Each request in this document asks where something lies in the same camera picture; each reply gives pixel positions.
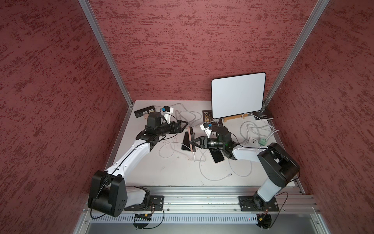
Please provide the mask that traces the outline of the phone pink case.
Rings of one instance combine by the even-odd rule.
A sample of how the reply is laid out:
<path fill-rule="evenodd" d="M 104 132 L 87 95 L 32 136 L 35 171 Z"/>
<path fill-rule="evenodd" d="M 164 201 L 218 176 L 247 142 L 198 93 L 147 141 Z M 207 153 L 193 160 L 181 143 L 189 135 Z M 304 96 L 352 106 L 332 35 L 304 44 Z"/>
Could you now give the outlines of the phone pink case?
<path fill-rule="evenodd" d="M 225 157 L 220 149 L 209 149 L 209 151 L 214 163 L 220 163 L 225 160 Z"/>
<path fill-rule="evenodd" d="M 196 147 L 193 143 L 195 134 L 194 134 L 193 128 L 191 126 L 189 126 L 189 128 L 188 128 L 188 134 L 189 134 L 190 150 L 191 150 L 191 152 L 195 153 L 196 152 Z"/>

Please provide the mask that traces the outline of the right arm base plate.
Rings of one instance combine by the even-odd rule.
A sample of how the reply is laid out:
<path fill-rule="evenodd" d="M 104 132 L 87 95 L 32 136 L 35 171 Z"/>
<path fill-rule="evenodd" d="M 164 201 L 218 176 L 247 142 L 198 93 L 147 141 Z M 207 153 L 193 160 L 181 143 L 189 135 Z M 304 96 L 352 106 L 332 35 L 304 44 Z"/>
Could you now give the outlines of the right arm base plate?
<path fill-rule="evenodd" d="M 275 197 L 263 201 L 259 196 L 239 196 L 239 206 L 242 212 L 278 212 L 280 210 Z"/>

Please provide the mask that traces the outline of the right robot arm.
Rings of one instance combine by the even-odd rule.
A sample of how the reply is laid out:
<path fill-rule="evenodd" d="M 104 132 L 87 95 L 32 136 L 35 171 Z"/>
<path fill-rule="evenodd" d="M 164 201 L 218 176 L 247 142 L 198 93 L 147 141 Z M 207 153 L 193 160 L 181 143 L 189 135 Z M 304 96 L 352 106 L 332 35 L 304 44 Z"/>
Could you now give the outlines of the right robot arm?
<path fill-rule="evenodd" d="M 260 163 L 267 179 L 253 195 L 252 208 L 263 211 L 271 205 L 271 200 L 285 188 L 300 172 L 300 166 L 277 143 L 264 149 L 244 147 L 232 139 L 233 134 L 227 127 L 219 127 L 216 137 L 200 136 L 190 140 L 190 145 L 200 149 L 220 150 L 229 160 L 247 160 Z"/>

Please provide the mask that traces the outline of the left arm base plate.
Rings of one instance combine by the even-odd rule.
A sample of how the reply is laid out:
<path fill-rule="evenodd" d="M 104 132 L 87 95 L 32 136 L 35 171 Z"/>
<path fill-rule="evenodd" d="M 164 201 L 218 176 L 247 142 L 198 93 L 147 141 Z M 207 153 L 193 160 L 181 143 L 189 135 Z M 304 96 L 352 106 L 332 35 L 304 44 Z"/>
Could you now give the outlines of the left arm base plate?
<path fill-rule="evenodd" d="M 164 205 L 164 196 L 150 196 L 146 199 L 145 203 L 139 205 L 129 206 L 124 209 L 127 212 L 138 212 L 138 211 L 162 211 Z"/>

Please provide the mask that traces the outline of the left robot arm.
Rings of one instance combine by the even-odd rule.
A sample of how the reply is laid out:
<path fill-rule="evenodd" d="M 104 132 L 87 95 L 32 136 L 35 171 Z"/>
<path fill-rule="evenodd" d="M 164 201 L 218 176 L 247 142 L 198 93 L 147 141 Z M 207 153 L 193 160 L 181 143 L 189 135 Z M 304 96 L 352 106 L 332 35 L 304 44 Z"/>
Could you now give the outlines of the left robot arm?
<path fill-rule="evenodd" d="M 112 217 L 119 216 L 128 207 L 148 209 L 151 204 L 149 190 L 128 187 L 127 176 L 158 142 L 166 139 L 168 134 L 182 133 L 187 126 L 187 121 L 167 121 L 162 113 L 151 112 L 144 130 L 136 136 L 129 150 L 111 167 L 93 175 L 88 208 Z"/>

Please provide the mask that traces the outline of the phone teal case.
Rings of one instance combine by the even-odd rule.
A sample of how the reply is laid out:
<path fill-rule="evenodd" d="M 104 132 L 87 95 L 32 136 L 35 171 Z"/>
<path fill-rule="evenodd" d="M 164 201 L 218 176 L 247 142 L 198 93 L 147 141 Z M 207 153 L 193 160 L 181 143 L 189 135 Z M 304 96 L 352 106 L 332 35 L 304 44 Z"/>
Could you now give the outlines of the phone teal case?
<path fill-rule="evenodd" d="M 181 150 L 183 150 L 183 151 L 191 151 L 190 141 L 191 141 L 191 134 L 190 134 L 190 132 L 185 132 L 185 135 L 184 135 L 184 138 L 183 138 L 183 142 L 182 142 L 182 146 L 181 146 Z"/>

